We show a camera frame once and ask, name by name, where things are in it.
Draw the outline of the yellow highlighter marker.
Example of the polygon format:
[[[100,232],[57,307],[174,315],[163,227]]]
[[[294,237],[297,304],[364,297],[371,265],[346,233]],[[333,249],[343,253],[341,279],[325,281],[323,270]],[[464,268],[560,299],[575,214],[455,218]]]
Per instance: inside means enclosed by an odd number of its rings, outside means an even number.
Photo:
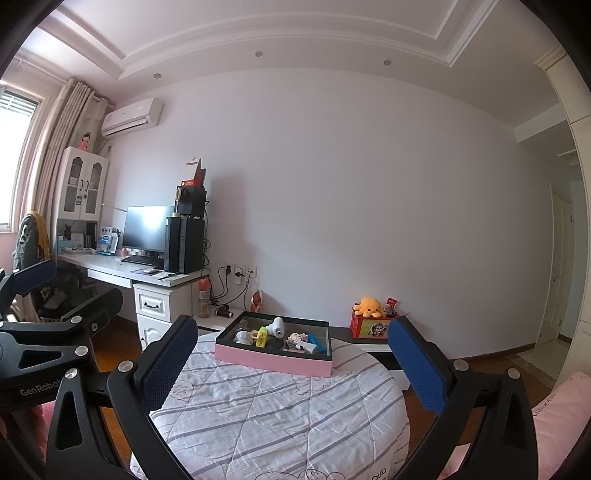
[[[266,326],[260,327],[256,334],[256,347],[264,348],[269,341],[269,331]]]

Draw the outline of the white desk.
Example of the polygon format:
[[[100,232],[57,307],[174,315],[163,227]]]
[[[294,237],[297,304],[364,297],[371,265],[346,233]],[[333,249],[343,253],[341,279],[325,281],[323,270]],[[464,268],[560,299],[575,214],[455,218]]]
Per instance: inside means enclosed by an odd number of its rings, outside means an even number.
[[[85,269],[90,279],[133,293],[142,349],[159,340],[179,316],[197,317],[198,282],[209,277],[207,269],[189,274],[148,273],[140,265],[98,254],[68,253],[59,255],[58,259]]]

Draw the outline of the red toy box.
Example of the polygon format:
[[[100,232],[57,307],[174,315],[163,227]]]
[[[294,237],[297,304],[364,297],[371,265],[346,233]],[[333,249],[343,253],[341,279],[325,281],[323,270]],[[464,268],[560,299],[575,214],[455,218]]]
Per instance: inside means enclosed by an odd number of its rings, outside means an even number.
[[[365,318],[352,313],[349,330],[356,339],[385,340],[394,317]]]

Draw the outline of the white quilted table cover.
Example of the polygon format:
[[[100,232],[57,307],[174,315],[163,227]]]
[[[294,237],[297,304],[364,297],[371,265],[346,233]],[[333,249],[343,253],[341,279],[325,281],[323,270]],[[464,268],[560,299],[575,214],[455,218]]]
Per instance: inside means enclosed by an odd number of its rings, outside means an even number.
[[[391,371],[332,342],[328,378],[221,362],[201,336],[150,418],[195,479],[391,479],[410,450],[404,395]]]

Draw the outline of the orange octopus plush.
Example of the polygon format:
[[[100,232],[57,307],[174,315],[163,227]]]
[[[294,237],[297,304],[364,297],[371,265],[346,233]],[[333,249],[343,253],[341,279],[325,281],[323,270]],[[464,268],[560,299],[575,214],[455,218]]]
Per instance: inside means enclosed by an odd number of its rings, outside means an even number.
[[[353,313],[363,318],[379,319],[384,317],[384,311],[381,302],[375,298],[366,296],[359,303],[353,305]]]

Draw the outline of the white figurine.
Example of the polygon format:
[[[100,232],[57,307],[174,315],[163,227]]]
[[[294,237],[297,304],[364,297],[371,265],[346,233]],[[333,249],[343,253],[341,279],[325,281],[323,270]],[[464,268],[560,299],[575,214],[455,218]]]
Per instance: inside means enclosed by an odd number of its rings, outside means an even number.
[[[233,342],[239,345],[252,346],[252,332],[248,330],[240,330],[235,333]]]

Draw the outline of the orange cap bottle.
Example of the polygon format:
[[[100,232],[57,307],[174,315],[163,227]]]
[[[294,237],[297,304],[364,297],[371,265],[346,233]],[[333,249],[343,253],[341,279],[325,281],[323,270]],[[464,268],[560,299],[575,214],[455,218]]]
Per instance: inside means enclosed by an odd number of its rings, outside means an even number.
[[[211,280],[208,277],[198,280],[197,305],[200,318],[211,317]]]

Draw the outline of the computer monitor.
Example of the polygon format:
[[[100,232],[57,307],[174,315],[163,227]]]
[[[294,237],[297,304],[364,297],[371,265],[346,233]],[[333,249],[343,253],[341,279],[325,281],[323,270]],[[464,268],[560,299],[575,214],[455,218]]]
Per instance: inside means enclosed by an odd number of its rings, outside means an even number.
[[[122,246],[162,253],[165,247],[166,219],[172,206],[129,207],[123,228]]]

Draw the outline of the white glass door cabinet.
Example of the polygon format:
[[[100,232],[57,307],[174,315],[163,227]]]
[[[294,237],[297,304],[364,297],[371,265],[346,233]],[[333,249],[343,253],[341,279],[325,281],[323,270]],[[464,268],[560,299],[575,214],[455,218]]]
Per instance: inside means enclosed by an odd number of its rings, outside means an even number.
[[[54,218],[98,222],[110,160],[74,147],[63,151]]]

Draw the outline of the black computer tower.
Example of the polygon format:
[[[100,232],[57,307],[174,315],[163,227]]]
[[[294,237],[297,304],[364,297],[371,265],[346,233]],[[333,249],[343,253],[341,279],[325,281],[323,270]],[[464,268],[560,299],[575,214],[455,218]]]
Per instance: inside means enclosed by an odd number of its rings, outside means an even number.
[[[190,217],[167,217],[164,270],[188,274],[204,267],[204,221]]]

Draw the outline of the pink green storage box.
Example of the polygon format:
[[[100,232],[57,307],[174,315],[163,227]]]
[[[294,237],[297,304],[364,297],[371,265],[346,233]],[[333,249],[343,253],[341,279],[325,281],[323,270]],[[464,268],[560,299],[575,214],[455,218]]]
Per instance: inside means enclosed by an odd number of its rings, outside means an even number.
[[[283,318],[286,328],[284,338],[277,339],[269,335],[266,347],[256,347],[257,331],[273,322],[276,317]],[[233,342],[235,333],[240,330],[252,332],[252,346]],[[303,350],[287,348],[287,337],[291,333],[314,334],[325,344],[327,353],[315,354],[315,346],[308,343],[308,340],[301,344]],[[329,337],[329,324],[324,321],[243,312],[217,336],[214,355],[216,359],[224,362],[280,373],[324,378],[328,378],[332,373],[332,341]]]

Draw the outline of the pink white brick model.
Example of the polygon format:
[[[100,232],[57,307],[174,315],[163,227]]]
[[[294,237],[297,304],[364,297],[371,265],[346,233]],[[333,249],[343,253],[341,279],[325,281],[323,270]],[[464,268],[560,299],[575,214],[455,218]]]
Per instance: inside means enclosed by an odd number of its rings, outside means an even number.
[[[305,333],[291,333],[287,337],[287,348],[295,350],[303,350],[304,347],[301,344],[307,342],[308,335]]]

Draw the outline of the black speaker on tower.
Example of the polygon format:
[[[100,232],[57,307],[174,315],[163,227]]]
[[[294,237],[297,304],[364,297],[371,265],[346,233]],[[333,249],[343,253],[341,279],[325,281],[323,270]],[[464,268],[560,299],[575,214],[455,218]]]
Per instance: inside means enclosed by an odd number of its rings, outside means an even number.
[[[190,218],[204,217],[206,191],[200,186],[179,185],[176,187],[174,214]]]

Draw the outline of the curtain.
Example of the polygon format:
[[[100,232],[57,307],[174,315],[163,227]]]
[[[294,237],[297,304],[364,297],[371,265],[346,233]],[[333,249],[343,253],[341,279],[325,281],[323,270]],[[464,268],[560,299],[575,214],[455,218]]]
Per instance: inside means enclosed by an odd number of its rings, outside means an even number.
[[[55,93],[30,94],[39,102],[26,134],[16,171],[12,200],[12,226],[33,210],[52,219],[58,176],[66,148],[76,147],[85,133],[89,149],[100,137],[100,127],[110,101],[90,85],[71,78]]]

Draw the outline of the white air conditioner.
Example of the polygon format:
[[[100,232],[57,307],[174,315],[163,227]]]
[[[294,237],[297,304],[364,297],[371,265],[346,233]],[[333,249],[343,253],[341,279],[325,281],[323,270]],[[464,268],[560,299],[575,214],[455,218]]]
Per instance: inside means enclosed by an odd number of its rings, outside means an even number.
[[[156,127],[163,110],[163,102],[147,98],[108,113],[101,126],[103,138]]]

